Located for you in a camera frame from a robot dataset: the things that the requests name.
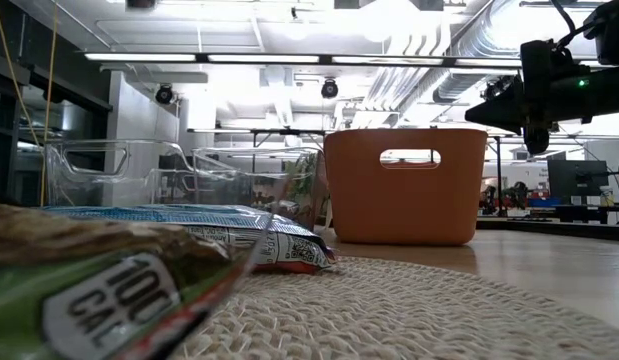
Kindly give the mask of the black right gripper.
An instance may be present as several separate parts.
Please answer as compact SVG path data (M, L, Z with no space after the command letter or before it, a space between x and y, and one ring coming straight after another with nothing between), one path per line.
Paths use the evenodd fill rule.
M578 102L578 92L588 82L590 68L574 61L569 49L552 40L534 40L520 47L523 83L520 75L511 86L492 100L473 106L465 112L465 120L506 131L523 130L528 152L537 155L549 145L550 130L554 123L577 118L568 107ZM516 92L522 84L520 110L522 124L518 118L504 116L505 110L515 106Z

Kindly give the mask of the blue granola bar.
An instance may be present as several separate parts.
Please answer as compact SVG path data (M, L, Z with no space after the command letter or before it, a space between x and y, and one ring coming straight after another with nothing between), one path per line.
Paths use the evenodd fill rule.
M313 274L337 262L317 234L283 216L242 205L48 206L45 210L73 218L175 224L233 247L249 247L265 236L255 260L258 271Z

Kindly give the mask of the black monitor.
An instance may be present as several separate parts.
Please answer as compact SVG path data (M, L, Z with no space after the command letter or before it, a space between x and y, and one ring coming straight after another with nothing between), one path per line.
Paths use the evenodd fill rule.
M549 160L547 166L553 197L599 196L609 185L605 161Z

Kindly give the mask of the orange plastic bin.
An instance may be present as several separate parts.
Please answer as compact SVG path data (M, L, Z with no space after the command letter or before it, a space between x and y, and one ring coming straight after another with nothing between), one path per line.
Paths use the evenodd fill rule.
M324 139L343 242L461 246L476 230L487 134L357 129Z

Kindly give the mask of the small green plant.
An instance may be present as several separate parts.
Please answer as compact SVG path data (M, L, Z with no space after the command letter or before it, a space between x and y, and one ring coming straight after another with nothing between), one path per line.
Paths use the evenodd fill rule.
M313 189L318 163L318 153L301 154L296 160L285 163L285 171L292 176L289 199L302 202Z

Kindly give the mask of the round woven mat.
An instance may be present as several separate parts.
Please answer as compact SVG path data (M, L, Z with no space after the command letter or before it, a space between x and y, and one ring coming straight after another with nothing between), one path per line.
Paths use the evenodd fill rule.
M472 274L349 257L250 277L170 360L619 360L619 329Z

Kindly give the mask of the long strip light bar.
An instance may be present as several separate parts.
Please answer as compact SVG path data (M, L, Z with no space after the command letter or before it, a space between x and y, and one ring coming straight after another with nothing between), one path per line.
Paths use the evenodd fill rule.
M505 69L522 67L516 58L473 58L448 56L375 56L331 54L269 54L269 53L141 53L86 52L90 61L101 63L141 64L214 64L214 65L318 65L318 66L378 66L423 68Z

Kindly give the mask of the clear plastic bin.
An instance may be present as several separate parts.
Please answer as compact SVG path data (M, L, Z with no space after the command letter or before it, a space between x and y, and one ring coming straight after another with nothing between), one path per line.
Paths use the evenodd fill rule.
M249 181L219 149L185 152L158 140L80 140L45 146L49 206L234 205Z
M289 199L292 176L287 161L317 152L318 163L311 194L302 202ZM319 149L293 147L200 148L193 151L196 202L207 205L242 205L278 214L313 230L328 195L325 156Z

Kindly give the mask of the silver ceiling duct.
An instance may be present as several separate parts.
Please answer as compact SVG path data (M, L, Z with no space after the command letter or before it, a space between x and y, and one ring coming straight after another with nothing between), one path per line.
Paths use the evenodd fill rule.
M501 39L497 22L506 25L507 15L514 14L521 0L486 0L469 22L442 41L442 29L436 29L436 48L439 53L452 57L516 57L518 40ZM372 110L389 110L399 113L410 124L429 123L446 116L459 104L462 95L474 85L484 81L483 73L469 74L450 68L392 68L382 67L377 73L363 106Z

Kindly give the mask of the black aluminium table frame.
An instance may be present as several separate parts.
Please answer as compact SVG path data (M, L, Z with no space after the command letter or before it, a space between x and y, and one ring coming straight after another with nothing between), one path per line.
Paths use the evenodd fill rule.
M476 229L518 231L619 242L619 226L611 225L479 218Z

